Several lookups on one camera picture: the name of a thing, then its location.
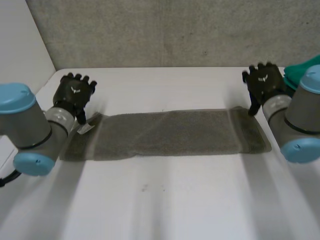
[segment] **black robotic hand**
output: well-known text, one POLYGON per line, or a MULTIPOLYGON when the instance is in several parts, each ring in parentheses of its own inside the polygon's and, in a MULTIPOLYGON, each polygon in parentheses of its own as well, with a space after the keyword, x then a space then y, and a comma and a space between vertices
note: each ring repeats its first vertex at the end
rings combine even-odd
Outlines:
POLYGON ((242 80, 247 85, 251 107, 250 116, 257 114, 261 105, 268 99, 279 94, 285 94, 286 84, 277 65, 268 62, 266 65, 258 63, 258 69, 254 65, 249 66, 250 73, 242 72, 242 80))
POLYGON ((89 77, 75 76, 70 72, 60 80, 60 85, 53 96, 53 105, 63 108, 76 117, 79 124, 86 123, 84 108, 96 90, 96 81, 89 84, 89 77))

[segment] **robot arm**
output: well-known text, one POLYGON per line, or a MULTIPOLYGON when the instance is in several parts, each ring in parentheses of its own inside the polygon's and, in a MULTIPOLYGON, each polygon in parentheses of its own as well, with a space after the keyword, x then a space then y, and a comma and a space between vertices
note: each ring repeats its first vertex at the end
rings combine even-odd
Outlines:
POLYGON ((53 107, 45 114, 35 95, 21 83, 0 85, 0 132, 18 149, 15 172, 45 176, 54 167, 74 125, 86 123, 84 108, 97 82, 72 73, 62 77, 53 97, 53 107))
POLYGON ((308 163, 320 157, 320 65, 307 70, 292 99, 276 65, 249 67, 242 79, 247 84, 254 116, 260 106, 284 157, 308 163))

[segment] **gray metal cylinder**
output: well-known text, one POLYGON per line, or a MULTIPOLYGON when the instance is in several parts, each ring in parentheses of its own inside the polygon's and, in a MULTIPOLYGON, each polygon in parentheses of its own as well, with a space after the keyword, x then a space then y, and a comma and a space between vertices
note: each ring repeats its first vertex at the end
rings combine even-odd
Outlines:
POLYGON ((32 149, 19 150, 19 153, 41 154, 51 158, 53 161, 57 161, 68 135, 61 126, 55 124, 54 122, 50 122, 49 124, 52 128, 52 134, 47 141, 32 149))
POLYGON ((310 135, 296 131, 288 126, 285 123, 285 114, 285 109, 278 111, 272 116, 269 121, 269 126, 272 134, 280 148, 290 141, 310 137, 310 135))
POLYGON ((285 110, 288 108, 291 102, 291 97, 288 95, 276 95, 268 99, 263 107, 263 114, 265 119, 269 121, 270 117, 280 110, 285 110))
POLYGON ((295 127, 304 131, 320 132, 320 94, 299 86, 291 100, 285 117, 295 127))
POLYGON ((53 121, 60 124, 65 128, 68 134, 75 123, 75 118, 67 110, 60 107, 52 107, 45 113, 45 117, 48 121, 53 121))
POLYGON ((0 128, 0 132, 7 135, 18 149, 42 142, 51 132, 50 124, 37 102, 18 113, 0 114, 0 128))

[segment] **concrete wall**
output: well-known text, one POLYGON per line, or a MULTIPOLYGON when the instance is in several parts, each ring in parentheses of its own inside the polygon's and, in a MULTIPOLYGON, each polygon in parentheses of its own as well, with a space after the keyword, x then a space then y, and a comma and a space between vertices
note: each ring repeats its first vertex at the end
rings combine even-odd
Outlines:
POLYGON ((320 53, 319 0, 27 0, 55 67, 248 66, 320 53))
POLYGON ((36 93, 56 71, 24 0, 0 0, 0 35, 0 84, 36 93))

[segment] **white wall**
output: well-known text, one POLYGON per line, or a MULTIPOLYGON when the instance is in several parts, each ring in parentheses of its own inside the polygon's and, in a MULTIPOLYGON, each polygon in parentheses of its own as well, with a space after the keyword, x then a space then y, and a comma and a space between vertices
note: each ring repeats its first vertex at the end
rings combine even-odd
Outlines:
POLYGON ((36 93, 55 71, 26 2, 0 0, 0 83, 25 83, 36 93))

